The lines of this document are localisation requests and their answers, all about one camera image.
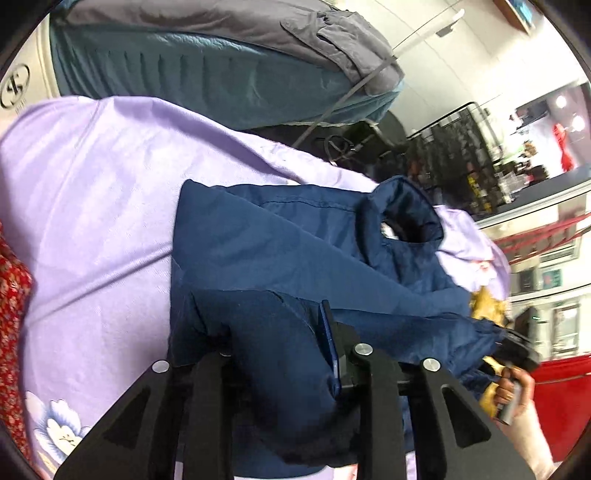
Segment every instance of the finger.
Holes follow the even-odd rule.
[[[507,390],[509,392],[515,391],[515,385],[511,380],[508,378],[501,378],[498,383],[498,388],[502,388],[503,390]]]
[[[499,395],[495,395],[495,398],[492,399],[492,402],[495,405],[507,405],[509,403],[509,400],[507,400],[506,398],[500,397]]]
[[[521,368],[514,367],[512,373],[515,379],[521,384],[522,391],[519,404],[524,407],[523,410],[525,410],[525,407],[534,399],[535,380],[526,370]]]
[[[510,392],[508,390],[505,390],[504,388],[497,388],[496,389],[496,392],[495,392],[495,395],[497,397],[503,398],[507,402],[510,402],[514,398],[513,392]]]

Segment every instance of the red floral fabric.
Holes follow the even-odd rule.
[[[4,241],[0,223],[0,420],[31,461],[18,388],[18,337],[33,280]]]

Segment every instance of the gray cover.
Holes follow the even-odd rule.
[[[337,71],[356,83],[391,55],[387,40],[360,15],[321,0],[79,0],[70,24],[123,24],[214,35],[271,48]],[[402,79],[391,66],[369,82],[369,95]]]

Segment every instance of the silver screw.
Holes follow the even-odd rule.
[[[158,360],[152,364],[152,370],[158,374],[167,372],[170,368],[170,364],[166,360]]]
[[[374,352],[374,349],[367,343],[358,343],[355,345],[355,352],[357,352],[359,355],[368,356]]]
[[[434,358],[426,358],[423,360],[423,367],[430,372],[437,372],[441,368],[441,364]]]

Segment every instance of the purple cloth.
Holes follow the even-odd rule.
[[[505,254],[463,210],[443,205],[435,210],[445,231],[437,257],[447,274],[468,291],[486,286],[494,298],[506,300],[511,290],[511,269]]]
[[[78,442],[166,355],[173,223],[186,179],[375,186],[162,100],[69,97],[24,112],[0,139],[0,218],[36,282],[22,376],[35,462],[49,475],[71,449],[59,437]]]

